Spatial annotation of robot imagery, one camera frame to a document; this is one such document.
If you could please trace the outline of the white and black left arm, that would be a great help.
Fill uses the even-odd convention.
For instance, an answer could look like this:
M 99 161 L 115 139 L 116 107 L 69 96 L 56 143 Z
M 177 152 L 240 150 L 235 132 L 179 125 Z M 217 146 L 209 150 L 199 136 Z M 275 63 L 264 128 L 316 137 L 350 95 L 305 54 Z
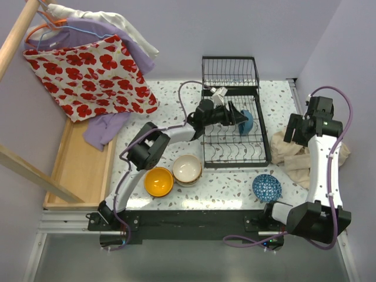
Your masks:
M 120 177 L 116 188 L 99 204 L 101 224 L 108 230 L 120 227 L 122 217 L 119 213 L 125 210 L 141 177 L 157 165 L 168 145 L 194 141 L 201 137 L 210 125 L 234 126 L 248 120 L 232 102 L 215 106 L 211 100 L 203 99 L 181 125 L 162 128 L 147 122 L 119 155 L 119 158 L 128 164 L 128 168 Z

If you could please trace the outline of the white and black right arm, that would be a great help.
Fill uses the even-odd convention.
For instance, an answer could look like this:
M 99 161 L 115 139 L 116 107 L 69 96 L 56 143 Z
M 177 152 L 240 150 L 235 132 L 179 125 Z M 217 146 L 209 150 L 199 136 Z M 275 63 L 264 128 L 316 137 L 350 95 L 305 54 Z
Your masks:
M 283 224 L 289 234 L 332 244 L 351 223 L 351 213 L 343 209 L 338 185 L 345 127 L 333 116 L 333 100 L 322 96 L 308 101 L 304 115 L 290 116 L 284 141 L 309 149 L 310 187 L 305 202 L 298 206 L 277 201 L 267 203 L 261 217 L 265 229 L 274 231 Z

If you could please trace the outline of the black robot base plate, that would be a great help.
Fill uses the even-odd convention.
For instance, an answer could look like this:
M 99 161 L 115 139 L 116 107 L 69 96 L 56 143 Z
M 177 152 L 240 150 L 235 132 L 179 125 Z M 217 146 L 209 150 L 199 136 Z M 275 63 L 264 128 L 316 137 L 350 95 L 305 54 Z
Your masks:
M 88 213 L 88 230 L 100 234 L 102 247 L 142 244 L 145 240 L 222 240 L 228 235 L 243 244 L 262 242 L 277 251 L 284 226 L 263 216 L 262 210 L 126 210 L 106 221 Z

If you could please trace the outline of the solid blue bowl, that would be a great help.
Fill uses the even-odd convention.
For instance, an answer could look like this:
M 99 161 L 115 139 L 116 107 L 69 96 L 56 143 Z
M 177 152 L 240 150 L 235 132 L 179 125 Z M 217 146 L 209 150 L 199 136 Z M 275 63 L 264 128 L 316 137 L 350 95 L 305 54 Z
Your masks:
M 253 115 L 248 110 L 241 110 L 240 112 L 247 118 L 245 122 L 238 124 L 239 134 L 245 136 L 251 132 L 254 119 Z

